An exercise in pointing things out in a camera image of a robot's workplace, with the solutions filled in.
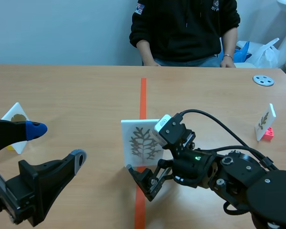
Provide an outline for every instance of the pink block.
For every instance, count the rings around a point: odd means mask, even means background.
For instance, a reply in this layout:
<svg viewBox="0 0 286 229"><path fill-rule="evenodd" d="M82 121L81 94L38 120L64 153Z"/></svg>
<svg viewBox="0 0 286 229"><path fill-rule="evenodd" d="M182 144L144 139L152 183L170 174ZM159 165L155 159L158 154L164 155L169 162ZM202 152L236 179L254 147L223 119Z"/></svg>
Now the pink block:
<svg viewBox="0 0 286 229"><path fill-rule="evenodd" d="M275 133L273 132L272 128L269 127L266 130L266 133L263 135L262 139L267 140L267 141L271 141L271 139L275 136Z"/></svg>

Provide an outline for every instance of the orange tape line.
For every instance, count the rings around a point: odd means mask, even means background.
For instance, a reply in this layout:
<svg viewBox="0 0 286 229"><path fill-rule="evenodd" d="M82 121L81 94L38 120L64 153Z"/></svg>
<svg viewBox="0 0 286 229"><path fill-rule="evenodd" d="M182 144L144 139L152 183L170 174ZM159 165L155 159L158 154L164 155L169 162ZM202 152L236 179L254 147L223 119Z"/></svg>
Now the orange tape line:
<svg viewBox="0 0 286 229"><path fill-rule="evenodd" d="M141 79L140 119L146 119L146 78Z"/></svg>
<svg viewBox="0 0 286 229"><path fill-rule="evenodd" d="M140 119L146 119L146 78L141 79ZM145 167L138 167L143 172ZM134 229L145 229L145 195L137 186L134 210Z"/></svg>

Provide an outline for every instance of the gray metal disc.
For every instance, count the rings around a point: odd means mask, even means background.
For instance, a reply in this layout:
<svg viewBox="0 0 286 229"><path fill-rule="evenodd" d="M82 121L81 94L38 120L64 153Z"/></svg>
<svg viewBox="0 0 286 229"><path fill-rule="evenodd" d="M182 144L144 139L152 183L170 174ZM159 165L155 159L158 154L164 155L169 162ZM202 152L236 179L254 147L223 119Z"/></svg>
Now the gray metal disc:
<svg viewBox="0 0 286 229"><path fill-rule="evenodd" d="M269 87L275 84L275 81L266 75L255 75L253 76L253 81L259 85L266 86L266 87Z"/></svg>

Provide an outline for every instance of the leaf picture card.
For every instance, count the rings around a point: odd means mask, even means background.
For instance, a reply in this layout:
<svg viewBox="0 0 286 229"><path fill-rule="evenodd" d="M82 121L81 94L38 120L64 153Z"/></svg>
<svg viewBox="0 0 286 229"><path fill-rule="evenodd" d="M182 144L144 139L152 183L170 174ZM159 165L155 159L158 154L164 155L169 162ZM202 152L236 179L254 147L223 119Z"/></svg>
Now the leaf picture card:
<svg viewBox="0 0 286 229"><path fill-rule="evenodd" d="M163 157L163 149L149 131L158 119L122 120L124 166L155 166Z"/></svg>
<svg viewBox="0 0 286 229"><path fill-rule="evenodd" d="M275 109L272 104L269 104L268 108L264 111L262 117L255 125L255 135L257 141L260 141L267 129L271 127L273 121L276 118Z"/></svg>
<svg viewBox="0 0 286 229"><path fill-rule="evenodd" d="M11 122L22 122L22 121L29 121L29 118L25 114L20 104L15 103L15 105L1 118L1 120L11 121ZM11 146L8 146L7 149L15 150L17 154L21 154L26 144L27 141L16 142Z"/></svg>

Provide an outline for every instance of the bracelet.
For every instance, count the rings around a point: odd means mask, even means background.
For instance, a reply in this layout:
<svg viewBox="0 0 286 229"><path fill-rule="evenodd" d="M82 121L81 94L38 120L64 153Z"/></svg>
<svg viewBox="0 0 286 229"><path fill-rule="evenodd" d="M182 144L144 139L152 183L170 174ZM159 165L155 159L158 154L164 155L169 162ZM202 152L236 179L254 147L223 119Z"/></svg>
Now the bracelet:
<svg viewBox="0 0 286 229"><path fill-rule="evenodd" d="M232 61L234 61L233 57L230 56L229 54L225 54L224 57L225 57L225 56L231 57Z"/></svg>

